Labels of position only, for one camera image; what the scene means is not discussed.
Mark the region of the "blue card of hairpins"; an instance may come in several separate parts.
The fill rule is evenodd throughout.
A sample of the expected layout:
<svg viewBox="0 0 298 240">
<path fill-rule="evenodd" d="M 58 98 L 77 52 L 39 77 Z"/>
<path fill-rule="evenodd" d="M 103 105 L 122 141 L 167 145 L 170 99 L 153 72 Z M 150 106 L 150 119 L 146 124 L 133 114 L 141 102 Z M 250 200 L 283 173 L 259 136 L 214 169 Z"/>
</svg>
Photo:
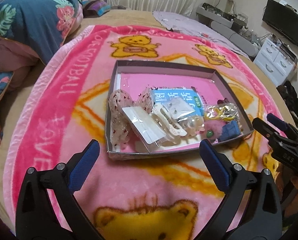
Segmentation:
<svg viewBox="0 0 298 240">
<path fill-rule="evenodd" d="M 241 135 L 239 124 L 236 120 L 228 122 L 222 127 L 221 136 L 218 138 L 219 141 L 227 141 L 236 138 Z"/>
</svg>

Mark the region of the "lavender bed sheet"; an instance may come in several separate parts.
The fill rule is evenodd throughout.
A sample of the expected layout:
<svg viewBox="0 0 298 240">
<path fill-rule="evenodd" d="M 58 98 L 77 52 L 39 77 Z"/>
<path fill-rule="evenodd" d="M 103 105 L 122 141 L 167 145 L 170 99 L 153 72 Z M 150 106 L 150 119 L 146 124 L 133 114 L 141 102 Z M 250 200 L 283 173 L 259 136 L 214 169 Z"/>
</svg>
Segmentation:
<svg viewBox="0 0 298 240">
<path fill-rule="evenodd" d="M 154 18 L 167 30 L 189 36 L 202 37 L 249 59 L 248 55 L 223 35 L 208 26 L 174 12 L 153 11 Z"/>
</svg>

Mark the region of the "blue floral quilt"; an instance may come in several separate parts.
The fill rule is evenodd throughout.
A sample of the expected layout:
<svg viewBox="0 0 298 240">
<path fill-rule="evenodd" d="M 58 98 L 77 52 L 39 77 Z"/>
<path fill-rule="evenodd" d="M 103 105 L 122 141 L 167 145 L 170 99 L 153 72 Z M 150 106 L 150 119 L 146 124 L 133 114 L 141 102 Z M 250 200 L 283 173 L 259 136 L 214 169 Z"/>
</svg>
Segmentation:
<svg viewBox="0 0 298 240">
<path fill-rule="evenodd" d="M 47 64 L 82 20 L 81 0 L 0 0 L 0 101 L 38 61 Z"/>
</svg>

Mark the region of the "grey cardboard box tray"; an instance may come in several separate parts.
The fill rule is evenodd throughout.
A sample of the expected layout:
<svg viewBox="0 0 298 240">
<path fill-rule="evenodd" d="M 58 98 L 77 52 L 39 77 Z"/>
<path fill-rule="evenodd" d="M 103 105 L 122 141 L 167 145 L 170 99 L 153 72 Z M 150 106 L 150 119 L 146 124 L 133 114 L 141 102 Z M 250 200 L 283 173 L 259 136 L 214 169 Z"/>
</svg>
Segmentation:
<svg viewBox="0 0 298 240">
<path fill-rule="evenodd" d="M 204 139 L 225 145 L 252 132 L 244 107 L 216 70 L 171 62 L 115 63 L 105 126 L 111 159 L 186 154 Z"/>
</svg>

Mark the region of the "black flat television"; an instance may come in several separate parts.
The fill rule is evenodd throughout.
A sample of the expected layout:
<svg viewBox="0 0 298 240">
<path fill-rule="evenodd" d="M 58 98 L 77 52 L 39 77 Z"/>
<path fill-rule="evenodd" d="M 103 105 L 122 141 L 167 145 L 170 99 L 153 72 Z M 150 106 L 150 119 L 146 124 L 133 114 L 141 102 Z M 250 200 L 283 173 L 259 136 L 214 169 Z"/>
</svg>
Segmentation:
<svg viewBox="0 0 298 240">
<path fill-rule="evenodd" d="M 267 0 L 262 20 L 298 47 L 298 14 L 274 0 Z"/>
</svg>

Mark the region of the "bag of yellow hair ties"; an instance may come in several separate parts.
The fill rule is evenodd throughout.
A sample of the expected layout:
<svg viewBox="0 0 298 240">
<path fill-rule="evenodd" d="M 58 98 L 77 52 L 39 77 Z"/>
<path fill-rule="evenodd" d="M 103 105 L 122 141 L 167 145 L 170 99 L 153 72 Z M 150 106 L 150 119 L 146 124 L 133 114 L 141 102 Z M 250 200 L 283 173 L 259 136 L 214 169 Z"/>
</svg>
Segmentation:
<svg viewBox="0 0 298 240">
<path fill-rule="evenodd" d="M 222 120 L 230 122 L 239 120 L 238 108 L 234 103 L 221 103 L 217 105 L 207 105 L 204 109 L 206 120 Z"/>
</svg>

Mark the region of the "small clear earring bag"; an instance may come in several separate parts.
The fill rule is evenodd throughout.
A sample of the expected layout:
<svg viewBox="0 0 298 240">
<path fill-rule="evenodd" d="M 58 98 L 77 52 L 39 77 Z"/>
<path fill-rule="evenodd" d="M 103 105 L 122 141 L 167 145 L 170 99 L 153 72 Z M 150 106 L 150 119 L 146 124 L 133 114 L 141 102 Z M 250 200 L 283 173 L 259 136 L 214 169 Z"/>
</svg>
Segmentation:
<svg viewBox="0 0 298 240">
<path fill-rule="evenodd" d="M 185 118 L 195 114 L 195 110 L 184 99 L 172 98 L 163 103 L 163 106 L 168 110 L 170 116 L 176 120 L 181 121 Z"/>
</svg>

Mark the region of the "purple striped pillow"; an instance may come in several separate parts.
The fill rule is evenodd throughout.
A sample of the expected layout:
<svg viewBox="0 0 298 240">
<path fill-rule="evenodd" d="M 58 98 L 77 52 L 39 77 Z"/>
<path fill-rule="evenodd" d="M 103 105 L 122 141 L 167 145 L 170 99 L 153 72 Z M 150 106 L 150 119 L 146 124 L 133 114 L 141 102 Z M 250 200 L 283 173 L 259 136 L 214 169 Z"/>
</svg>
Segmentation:
<svg viewBox="0 0 298 240">
<path fill-rule="evenodd" d="M 111 10 L 111 6 L 102 0 L 92 0 L 83 6 L 84 18 L 97 18 Z"/>
</svg>

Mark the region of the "white card of earrings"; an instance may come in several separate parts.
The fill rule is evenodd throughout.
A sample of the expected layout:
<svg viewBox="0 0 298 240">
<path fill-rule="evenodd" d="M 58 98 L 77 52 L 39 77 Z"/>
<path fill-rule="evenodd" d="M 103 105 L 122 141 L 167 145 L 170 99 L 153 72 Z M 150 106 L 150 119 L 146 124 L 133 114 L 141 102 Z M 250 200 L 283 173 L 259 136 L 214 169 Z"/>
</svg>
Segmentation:
<svg viewBox="0 0 298 240">
<path fill-rule="evenodd" d="M 160 144 L 167 141 L 166 132 L 143 108 L 131 106 L 124 107 L 122 111 L 136 135 L 146 146 L 159 147 Z"/>
</svg>

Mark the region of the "cream pearl hair claw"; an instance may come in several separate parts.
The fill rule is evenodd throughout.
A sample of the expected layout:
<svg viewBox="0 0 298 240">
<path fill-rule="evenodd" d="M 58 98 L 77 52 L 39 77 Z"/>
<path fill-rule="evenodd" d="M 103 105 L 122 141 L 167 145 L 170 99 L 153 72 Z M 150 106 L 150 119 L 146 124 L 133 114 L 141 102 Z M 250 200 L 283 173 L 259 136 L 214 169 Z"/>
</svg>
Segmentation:
<svg viewBox="0 0 298 240">
<path fill-rule="evenodd" d="M 190 136 L 195 136 L 196 134 L 205 131 L 204 118 L 199 115 L 188 117 L 183 124 Z"/>
</svg>

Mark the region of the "sheer red-dotted ribbon bow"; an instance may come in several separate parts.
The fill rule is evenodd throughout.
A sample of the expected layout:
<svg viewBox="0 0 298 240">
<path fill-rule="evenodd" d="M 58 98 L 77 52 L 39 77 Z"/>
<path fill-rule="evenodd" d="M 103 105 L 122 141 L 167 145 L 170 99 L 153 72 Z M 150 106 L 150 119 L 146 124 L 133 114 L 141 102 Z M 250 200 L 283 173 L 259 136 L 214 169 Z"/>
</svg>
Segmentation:
<svg viewBox="0 0 298 240">
<path fill-rule="evenodd" d="M 110 141 L 113 146 L 125 145 L 131 137 L 131 125 L 125 117 L 122 109 L 124 107 L 139 106 L 148 114 L 152 112 L 154 102 L 152 99 L 152 89 L 147 87 L 136 101 L 132 99 L 125 90 L 117 89 L 110 94 L 108 99 L 109 109 L 111 112 L 112 135 Z"/>
</svg>

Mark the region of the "white drawer cabinet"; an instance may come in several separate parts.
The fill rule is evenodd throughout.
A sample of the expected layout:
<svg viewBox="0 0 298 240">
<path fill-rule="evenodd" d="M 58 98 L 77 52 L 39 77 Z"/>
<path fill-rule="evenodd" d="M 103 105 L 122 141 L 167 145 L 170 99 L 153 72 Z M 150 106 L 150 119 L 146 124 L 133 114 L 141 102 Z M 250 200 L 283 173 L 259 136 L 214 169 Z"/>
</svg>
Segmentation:
<svg viewBox="0 0 298 240">
<path fill-rule="evenodd" d="M 253 63 L 278 87 L 294 73 L 295 62 L 285 52 L 266 38 Z"/>
</svg>

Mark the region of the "white hair claw clip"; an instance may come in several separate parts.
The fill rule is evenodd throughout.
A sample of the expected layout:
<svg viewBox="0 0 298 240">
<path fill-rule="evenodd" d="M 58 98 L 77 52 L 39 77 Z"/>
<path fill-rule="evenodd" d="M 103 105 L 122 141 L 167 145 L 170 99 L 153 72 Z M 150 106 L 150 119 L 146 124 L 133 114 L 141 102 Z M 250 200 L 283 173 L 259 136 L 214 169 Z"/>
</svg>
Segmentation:
<svg viewBox="0 0 298 240">
<path fill-rule="evenodd" d="M 161 103 L 154 104 L 150 116 L 173 140 L 187 135 L 187 132 L 170 116 L 168 110 Z"/>
</svg>

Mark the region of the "grey curved bed footboard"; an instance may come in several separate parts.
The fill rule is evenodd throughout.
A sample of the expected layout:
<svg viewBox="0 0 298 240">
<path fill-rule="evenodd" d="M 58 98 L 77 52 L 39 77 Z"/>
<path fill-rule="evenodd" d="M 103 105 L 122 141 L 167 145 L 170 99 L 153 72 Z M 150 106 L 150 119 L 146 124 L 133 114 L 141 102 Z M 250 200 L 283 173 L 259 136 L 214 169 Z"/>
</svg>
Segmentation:
<svg viewBox="0 0 298 240">
<path fill-rule="evenodd" d="M 196 9 L 199 22 L 207 25 L 223 37 L 227 38 L 231 43 L 247 54 L 248 57 L 254 59 L 259 52 L 258 47 L 232 28 L 236 24 L 234 23 L 234 20 L 229 20 L 231 15 L 212 6 L 205 9 L 203 5 L 207 4 L 201 4 Z"/>
</svg>

